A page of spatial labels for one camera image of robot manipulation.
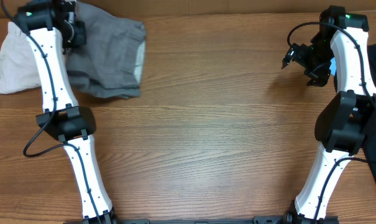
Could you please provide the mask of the grey shorts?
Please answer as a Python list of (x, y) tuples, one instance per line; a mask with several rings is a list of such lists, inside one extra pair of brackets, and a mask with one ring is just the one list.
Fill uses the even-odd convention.
[(77, 4), (77, 18), (85, 23), (87, 40), (68, 53), (70, 85), (97, 98), (139, 97), (147, 38), (144, 23), (82, 2)]

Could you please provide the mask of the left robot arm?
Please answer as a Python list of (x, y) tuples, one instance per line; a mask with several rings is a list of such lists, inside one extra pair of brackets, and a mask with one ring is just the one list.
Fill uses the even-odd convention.
[(104, 188), (94, 149), (96, 121), (90, 108), (75, 98), (64, 57), (86, 44), (86, 29), (75, 14), (75, 1), (34, 0), (12, 17), (27, 36), (42, 89), (43, 113), (36, 117), (39, 133), (46, 132), (67, 153), (82, 202), (83, 223), (117, 223)]

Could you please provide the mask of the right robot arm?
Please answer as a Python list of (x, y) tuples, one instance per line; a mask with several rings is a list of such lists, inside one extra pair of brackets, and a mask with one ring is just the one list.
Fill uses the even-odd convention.
[(326, 215), (328, 202), (346, 166), (359, 150), (376, 146), (376, 84), (367, 41), (369, 23), (363, 14), (329, 6), (316, 22), (310, 45), (289, 43), (282, 60), (296, 62), (309, 86), (323, 87), (334, 77), (335, 97), (316, 120), (316, 159), (301, 192), (279, 223), (338, 223)]

